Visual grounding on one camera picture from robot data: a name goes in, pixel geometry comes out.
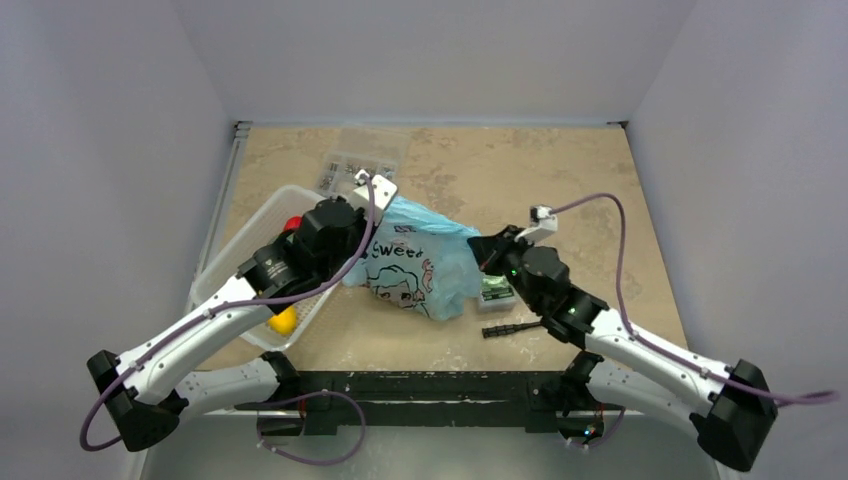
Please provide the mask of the blue plastic bag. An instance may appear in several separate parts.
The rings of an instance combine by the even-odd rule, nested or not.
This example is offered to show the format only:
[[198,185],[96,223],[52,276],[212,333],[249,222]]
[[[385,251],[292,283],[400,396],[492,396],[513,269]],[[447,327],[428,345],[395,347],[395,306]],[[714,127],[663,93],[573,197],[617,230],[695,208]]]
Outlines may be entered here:
[[468,240],[480,231],[396,197],[363,257],[343,278],[396,307],[435,321],[464,312],[481,291],[482,273]]

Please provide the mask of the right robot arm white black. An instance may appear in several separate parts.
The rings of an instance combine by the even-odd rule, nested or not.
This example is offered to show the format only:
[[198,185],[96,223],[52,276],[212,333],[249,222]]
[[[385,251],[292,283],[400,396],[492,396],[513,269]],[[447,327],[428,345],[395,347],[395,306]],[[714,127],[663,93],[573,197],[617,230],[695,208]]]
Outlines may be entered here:
[[688,407],[702,450],[739,472],[752,469],[778,416],[762,370],[695,354],[625,321],[623,313],[573,284],[553,247],[509,225],[467,243],[479,269],[503,276],[556,340],[630,367]]

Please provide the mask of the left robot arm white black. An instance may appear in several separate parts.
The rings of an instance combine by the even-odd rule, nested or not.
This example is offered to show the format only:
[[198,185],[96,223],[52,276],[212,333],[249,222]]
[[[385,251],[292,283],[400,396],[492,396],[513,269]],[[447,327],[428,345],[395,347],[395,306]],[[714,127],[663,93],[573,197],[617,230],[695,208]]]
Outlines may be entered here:
[[197,368],[273,315],[335,287],[363,256],[392,200],[359,193],[319,201],[298,228],[259,248],[183,319],[131,350],[90,357],[87,368],[100,395],[83,421],[81,447],[94,452],[122,444],[143,451],[197,415],[297,402],[299,374],[282,353],[229,369]]

